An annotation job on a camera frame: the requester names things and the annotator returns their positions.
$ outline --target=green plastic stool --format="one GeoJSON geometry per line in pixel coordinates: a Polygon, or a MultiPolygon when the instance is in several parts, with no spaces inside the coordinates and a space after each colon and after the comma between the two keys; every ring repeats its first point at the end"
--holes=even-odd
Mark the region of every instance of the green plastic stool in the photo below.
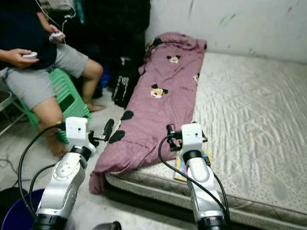
{"type": "MultiPolygon", "coordinates": [[[[61,69],[54,69],[49,73],[49,78],[53,84],[54,92],[59,106],[63,112],[64,120],[70,116],[87,117],[91,119],[90,111],[83,102],[69,75],[61,69]]],[[[20,100],[24,108],[24,113],[28,116],[30,123],[38,130],[39,119],[28,106],[20,100]]],[[[58,132],[59,139],[68,144],[65,131],[58,132]]]]}

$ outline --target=hand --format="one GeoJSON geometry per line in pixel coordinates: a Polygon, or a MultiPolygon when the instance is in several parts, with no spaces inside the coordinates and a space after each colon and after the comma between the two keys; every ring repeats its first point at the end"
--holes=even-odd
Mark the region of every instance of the hand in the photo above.
{"type": "MultiPolygon", "coordinates": [[[[54,25],[52,24],[49,24],[48,27],[46,28],[46,31],[48,31],[50,34],[52,33],[57,33],[59,32],[58,28],[55,27],[54,25]]],[[[66,37],[66,35],[63,33],[61,39],[51,39],[50,41],[53,43],[53,44],[60,44],[63,39],[66,37]]]]}
{"type": "Polygon", "coordinates": [[[37,63],[39,59],[24,59],[24,54],[31,54],[30,50],[26,49],[11,49],[8,51],[5,51],[4,53],[4,59],[3,61],[8,62],[12,64],[13,66],[16,66],[19,69],[25,69],[33,65],[34,63],[37,63]]]}

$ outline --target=colorful book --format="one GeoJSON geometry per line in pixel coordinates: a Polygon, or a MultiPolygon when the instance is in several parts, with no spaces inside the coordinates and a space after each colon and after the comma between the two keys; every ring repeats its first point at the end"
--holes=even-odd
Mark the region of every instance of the colorful book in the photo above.
{"type": "MultiPolygon", "coordinates": [[[[182,161],[179,157],[180,151],[177,152],[177,157],[176,157],[176,168],[180,170],[181,172],[187,174],[187,168],[184,164],[184,161],[182,161]]],[[[204,158],[209,158],[210,164],[212,164],[212,154],[208,150],[203,150],[203,157],[204,158]]],[[[187,181],[187,179],[183,176],[181,176],[179,173],[175,172],[174,178],[180,181],[187,181]]]]}

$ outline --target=game controller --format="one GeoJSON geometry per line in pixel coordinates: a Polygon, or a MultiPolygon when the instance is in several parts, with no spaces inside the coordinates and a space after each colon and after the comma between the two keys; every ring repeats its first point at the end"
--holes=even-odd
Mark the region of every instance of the game controller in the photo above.
{"type": "Polygon", "coordinates": [[[36,52],[31,52],[31,54],[24,54],[23,58],[24,59],[36,59],[37,53],[36,52]]]}
{"type": "Polygon", "coordinates": [[[57,32],[57,33],[52,33],[49,37],[49,40],[52,41],[53,39],[57,39],[57,40],[61,41],[62,36],[63,36],[63,33],[61,31],[57,32]]]}

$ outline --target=bed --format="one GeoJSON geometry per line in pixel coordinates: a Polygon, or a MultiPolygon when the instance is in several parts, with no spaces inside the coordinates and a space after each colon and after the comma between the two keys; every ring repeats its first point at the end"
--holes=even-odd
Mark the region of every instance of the bed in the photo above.
{"type": "MultiPolygon", "coordinates": [[[[232,221],[307,230],[306,94],[306,64],[206,54],[193,120],[209,138],[203,148],[213,155],[232,221]]],[[[106,181],[112,199],[151,210],[164,205],[192,221],[187,185],[161,163],[108,173],[106,181]]]]}

